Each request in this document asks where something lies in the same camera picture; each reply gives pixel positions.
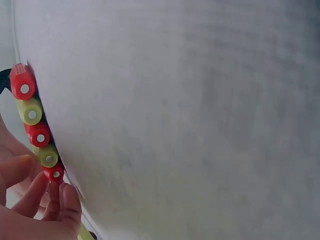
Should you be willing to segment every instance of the finger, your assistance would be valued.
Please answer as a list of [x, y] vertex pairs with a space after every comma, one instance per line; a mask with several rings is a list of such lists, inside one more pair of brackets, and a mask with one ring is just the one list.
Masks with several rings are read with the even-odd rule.
[[63, 208], [60, 221], [68, 226], [75, 235], [78, 234], [81, 224], [81, 204], [76, 189], [66, 184], [63, 188]]
[[56, 221], [60, 215], [59, 183], [49, 185], [49, 203], [45, 209], [42, 220]]
[[38, 212], [40, 201], [47, 190], [48, 184], [46, 176], [39, 173], [22, 199], [12, 207], [12, 210], [22, 216], [33, 218]]
[[29, 155], [17, 156], [11, 161], [0, 164], [0, 205], [6, 205], [7, 189], [29, 176], [32, 164]]
[[59, 187], [59, 202], [60, 202], [60, 209], [64, 208], [64, 188], [67, 185], [66, 182], [63, 182]]

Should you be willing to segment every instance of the red cap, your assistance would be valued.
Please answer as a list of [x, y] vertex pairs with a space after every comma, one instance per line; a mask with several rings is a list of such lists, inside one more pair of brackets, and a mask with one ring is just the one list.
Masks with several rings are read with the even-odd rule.
[[10, 72], [12, 95], [19, 100], [29, 100], [36, 91], [36, 80], [27, 65], [16, 64]]

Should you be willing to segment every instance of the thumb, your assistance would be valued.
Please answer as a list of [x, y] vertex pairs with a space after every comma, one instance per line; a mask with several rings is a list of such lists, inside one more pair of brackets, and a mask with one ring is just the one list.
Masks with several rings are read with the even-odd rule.
[[75, 187], [63, 183], [60, 185], [60, 221], [69, 228], [75, 236], [78, 235], [81, 225], [81, 203]]

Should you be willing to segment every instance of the white surface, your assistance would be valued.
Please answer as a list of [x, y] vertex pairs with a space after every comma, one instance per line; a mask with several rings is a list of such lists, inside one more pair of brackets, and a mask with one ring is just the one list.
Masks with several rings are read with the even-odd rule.
[[105, 239], [320, 237], [319, 22], [314, 1], [15, 1]]

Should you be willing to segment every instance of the white circle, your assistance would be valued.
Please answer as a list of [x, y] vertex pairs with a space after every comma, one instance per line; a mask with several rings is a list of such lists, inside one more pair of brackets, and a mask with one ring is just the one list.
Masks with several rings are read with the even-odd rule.
[[21, 93], [23, 94], [27, 94], [29, 92], [30, 88], [27, 84], [23, 84], [21, 87], [20, 87], [20, 91]]
[[47, 163], [51, 163], [53, 160], [54, 160], [54, 157], [51, 156], [51, 155], [49, 155], [49, 156], [47, 156], [47, 157], [45, 158], [45, 161], [46, 161]]
[[58, 178], [59, 176], [60, 176], [60, 172], [55, 171], [55, 172], [53, 173], [53, 177], [54, 177], [54, 178]]
[[45, 135], [39, 134], [39, 135], [36, 137], [36, 140], [37, 140], [39, 143], [43, 143], [44, 140], [45, 140]]
[[37, 113], [35, 110], [31, 110], [29, 113], [28, 113], [28, 117], [30, 119], [35, 119], [37, 117]]

